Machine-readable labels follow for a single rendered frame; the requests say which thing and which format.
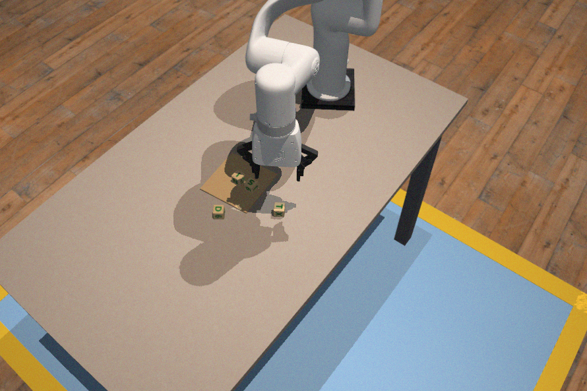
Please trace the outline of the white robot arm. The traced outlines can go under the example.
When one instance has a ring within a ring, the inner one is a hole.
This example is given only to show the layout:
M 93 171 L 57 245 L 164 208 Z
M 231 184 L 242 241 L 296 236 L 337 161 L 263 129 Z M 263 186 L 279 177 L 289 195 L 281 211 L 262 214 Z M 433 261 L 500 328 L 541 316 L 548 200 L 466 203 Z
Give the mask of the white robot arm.
M 313 48 L 267 38 L 282 13 L 309 4 Z M 250 120 L 262 133 L 280 137 L 293 131 L 295 96 L 305 85 L 312 96 L 324 101 L 348 94 L 348 33 L 372 36 L 379 27 L 382 5 L 383 0 L 268 0 L 263 5 L 245 54 L 247 68 L 256 74 L 257 112 L 250 114 Z

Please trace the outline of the tan flat mat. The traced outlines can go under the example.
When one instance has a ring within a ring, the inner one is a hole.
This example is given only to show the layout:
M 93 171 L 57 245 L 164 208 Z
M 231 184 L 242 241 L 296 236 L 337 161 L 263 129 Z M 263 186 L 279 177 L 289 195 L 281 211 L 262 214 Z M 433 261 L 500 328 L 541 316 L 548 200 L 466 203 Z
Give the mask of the tan flat mat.
M 259 197 L 278 175 L 273 171 L 260 166 L 259 178 L 255 179 L 250 163 L 243 157 L 231 153 L 222 165 L 211 175 L 200 190 L 216 197 L 217 199 L 248 213 Z M 232 182 L 232 175 L 237 171 L 245 174 L 245 179 L 253 178 L 258 181 L 258 189 L 251 194 L 245 190 L 244 183 L 241 186 Z

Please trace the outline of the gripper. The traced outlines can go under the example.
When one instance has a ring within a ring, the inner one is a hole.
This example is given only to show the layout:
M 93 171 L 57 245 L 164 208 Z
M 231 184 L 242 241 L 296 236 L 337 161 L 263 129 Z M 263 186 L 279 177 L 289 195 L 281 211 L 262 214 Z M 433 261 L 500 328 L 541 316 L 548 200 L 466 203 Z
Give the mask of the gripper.
M 252 150 L 252 153 L 248 152 Z M 237 147 L 237 152 L 250 163 L 255 179 L 259 178 L 260 165 L 297 167 L 297 181 L 306 166 L 318 157 L 318 151 L 301 143 L 301 132 L 297 120 L 292 132 L 285 136 L 272 137 L 253 127 L 252 141 Z M 307 154 L 304 157 L 301 153 Z

